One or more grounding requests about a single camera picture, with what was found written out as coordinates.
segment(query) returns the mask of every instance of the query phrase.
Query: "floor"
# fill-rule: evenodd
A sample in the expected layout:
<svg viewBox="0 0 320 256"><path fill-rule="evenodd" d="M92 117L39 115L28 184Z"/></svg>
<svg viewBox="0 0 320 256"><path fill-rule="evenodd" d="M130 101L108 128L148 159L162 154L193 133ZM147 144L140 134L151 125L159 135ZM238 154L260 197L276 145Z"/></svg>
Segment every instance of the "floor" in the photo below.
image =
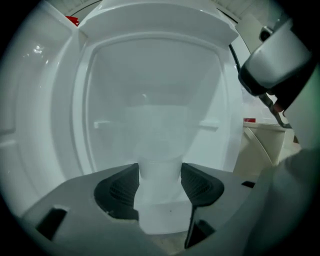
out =
<svg viewBox="0 0 320 256"><path fill-rule="evenodd" d="M175 255L185 250L185 240L188 232L173 234L149 235L149 238L168 255Z"/></svg>

